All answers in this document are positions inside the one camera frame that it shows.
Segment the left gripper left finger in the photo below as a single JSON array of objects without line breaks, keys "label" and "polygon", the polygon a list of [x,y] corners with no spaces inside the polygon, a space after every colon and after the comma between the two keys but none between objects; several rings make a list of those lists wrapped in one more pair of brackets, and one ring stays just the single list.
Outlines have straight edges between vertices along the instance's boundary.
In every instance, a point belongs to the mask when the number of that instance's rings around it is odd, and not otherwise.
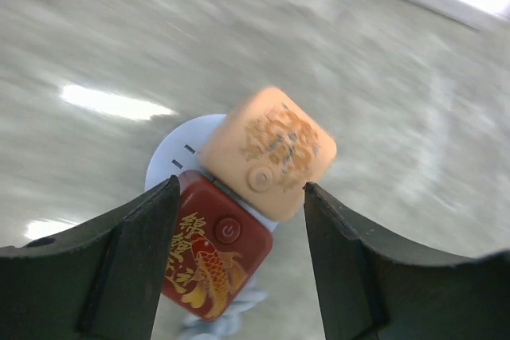
[{"label": "left gripper left finger", "polygon": [[150,338],[179,194],[171,177],[71,229],[2,248],[2,338]]}]

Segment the brown wooden cube adapter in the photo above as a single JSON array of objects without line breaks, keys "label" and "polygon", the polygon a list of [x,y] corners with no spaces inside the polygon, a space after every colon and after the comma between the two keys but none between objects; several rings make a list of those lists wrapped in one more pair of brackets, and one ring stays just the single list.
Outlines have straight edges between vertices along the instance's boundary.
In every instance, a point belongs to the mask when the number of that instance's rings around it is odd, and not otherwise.
[{"label": "brown wooden cube adapter", "polygon": [[202,319],[217,319],[269,254],[273,236],[200,172],[187,170],[178,180],[162,293]]}]

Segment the tan wooden cube adapter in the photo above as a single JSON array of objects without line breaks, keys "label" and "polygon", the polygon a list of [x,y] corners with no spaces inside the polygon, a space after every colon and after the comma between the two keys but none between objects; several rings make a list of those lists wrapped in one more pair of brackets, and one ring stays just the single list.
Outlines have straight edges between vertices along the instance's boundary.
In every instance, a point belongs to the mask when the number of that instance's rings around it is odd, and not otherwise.
[{"label": "tan wooden cube adapter", "polygon": [[335,140],[279,88],[228,113],[198,152],[199,164],[272,221],[290,219],[332,164]]}]

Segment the light blue round adapter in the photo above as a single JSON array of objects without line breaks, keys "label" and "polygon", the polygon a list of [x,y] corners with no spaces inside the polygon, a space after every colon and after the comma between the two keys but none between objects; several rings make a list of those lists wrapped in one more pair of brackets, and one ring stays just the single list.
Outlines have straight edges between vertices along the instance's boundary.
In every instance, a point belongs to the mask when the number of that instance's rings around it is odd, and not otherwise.
[{"label": "light blue round adapter", "polygon": [[277,222],[264,217],[198,163],[199,150],[222,124],[225,117],[225,114],[199,116],[180,124],[171,131],[152,155],[147,167],[144,190],[148,191],[171,175],[178,176],[185,170],[198,170],[272,233],[278,226]]}]

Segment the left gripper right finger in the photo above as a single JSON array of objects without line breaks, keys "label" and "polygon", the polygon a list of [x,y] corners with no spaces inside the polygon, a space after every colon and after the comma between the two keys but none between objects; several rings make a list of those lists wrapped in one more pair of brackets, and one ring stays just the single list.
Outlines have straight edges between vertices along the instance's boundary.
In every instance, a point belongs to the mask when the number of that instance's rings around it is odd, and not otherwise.
[{"label": "left gripper right finger", "polygon": [[508,251],[443,252],[384,228],[315,183],[304,196],[327,339],[508,338]]}]

